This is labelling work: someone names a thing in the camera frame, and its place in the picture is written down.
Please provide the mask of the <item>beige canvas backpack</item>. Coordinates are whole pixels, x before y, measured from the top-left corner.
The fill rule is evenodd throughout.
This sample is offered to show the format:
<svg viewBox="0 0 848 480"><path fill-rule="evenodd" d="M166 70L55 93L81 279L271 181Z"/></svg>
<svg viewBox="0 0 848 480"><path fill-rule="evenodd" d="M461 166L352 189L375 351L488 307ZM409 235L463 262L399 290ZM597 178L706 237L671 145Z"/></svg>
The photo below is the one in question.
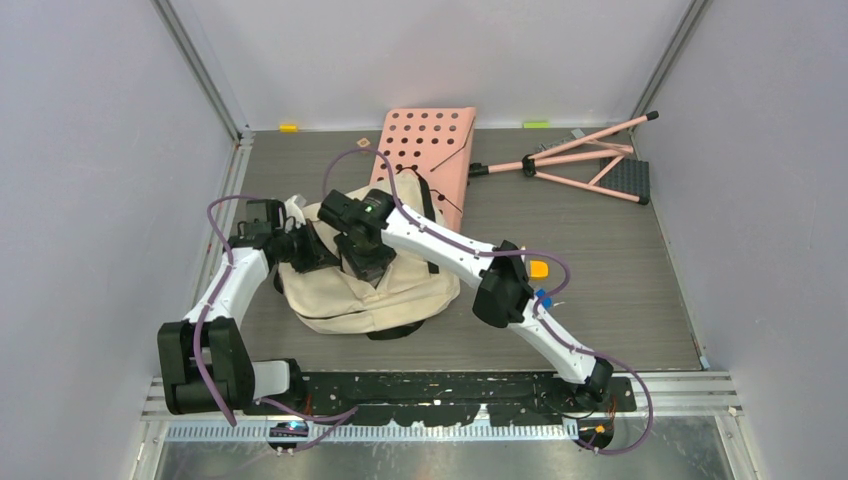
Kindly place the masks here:
<svg viewBox="0 0 848 480"><path fill-rule="evenodd" d="M277 273L289 306L312 330L396 340L416 332L458 297L456 275L403 250L385 267L357 278L353 264L339 253L340 232L319 220L319 208L318 202L305 205L297 217L312 222L318 238L341 264L298 273L281 263Z"/></svg>

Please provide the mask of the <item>blue eraser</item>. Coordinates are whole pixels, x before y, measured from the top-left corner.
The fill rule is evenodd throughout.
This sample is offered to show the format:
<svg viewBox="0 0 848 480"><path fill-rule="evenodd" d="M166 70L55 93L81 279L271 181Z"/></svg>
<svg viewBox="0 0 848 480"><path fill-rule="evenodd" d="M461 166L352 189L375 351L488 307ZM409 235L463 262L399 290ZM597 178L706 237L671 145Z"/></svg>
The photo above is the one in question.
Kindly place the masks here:
<svg viewBox="0 0 848 480"><path fill-rule="evenodd" d="M538 289L535 292L535 296L540 301L540 305L543 308L548 309L553 305L552 298L550 297L550 295L544 289Z"/></svg>

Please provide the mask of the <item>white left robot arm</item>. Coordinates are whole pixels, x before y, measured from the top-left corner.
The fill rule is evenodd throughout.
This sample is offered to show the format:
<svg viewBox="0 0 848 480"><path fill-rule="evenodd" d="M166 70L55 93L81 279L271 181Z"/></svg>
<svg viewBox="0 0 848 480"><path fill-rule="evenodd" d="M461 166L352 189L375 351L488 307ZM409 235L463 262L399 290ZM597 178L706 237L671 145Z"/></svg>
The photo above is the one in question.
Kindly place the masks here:
<svg viewBox="0 0 848 480"><path fill-rule="evenodd" d="M235 235L221 239L221 262L210 285L182 320L163 324L157 333L164 398L172 414L220 411L235 425L236 411L265 397L284 414L305 405L306 383L297 361L252 361L240 326L276 266L334 262L304 216L302 196L245 201L247 218Z"/></svg>

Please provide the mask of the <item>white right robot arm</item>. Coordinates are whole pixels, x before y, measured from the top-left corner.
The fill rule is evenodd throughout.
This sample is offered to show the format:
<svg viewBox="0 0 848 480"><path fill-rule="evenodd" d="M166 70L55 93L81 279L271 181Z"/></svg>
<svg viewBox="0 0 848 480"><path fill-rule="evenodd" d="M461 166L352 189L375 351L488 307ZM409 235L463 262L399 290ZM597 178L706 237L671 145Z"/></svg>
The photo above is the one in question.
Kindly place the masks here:
<svg viewBox="0 0 848 480"><path fill-rule="evenodd" d="M534 347L569 384L580 408L596 410L610 398L611 363L580 343L543 306L529 283L525 254L514 244L465 237L377 189L361 200L333 190L318 217L357 247L400 249L456 275L475 291L473 314Z"/></svg>

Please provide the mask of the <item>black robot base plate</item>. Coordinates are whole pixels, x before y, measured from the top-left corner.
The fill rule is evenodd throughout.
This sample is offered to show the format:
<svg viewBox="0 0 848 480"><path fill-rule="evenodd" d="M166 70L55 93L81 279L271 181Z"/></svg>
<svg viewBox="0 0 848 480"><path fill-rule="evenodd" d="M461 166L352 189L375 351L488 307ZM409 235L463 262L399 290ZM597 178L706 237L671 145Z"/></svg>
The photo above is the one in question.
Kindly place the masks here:
<svg viewBox="0 0 848 480"><path fill-rule="evenodd" d="M353 410L353 425L403 427L465 426L480 413L494 426L553 425L592 411L573 387L546 371L306 372L292 390L245 411L281 414L287 408L312 416Z"/></svg>

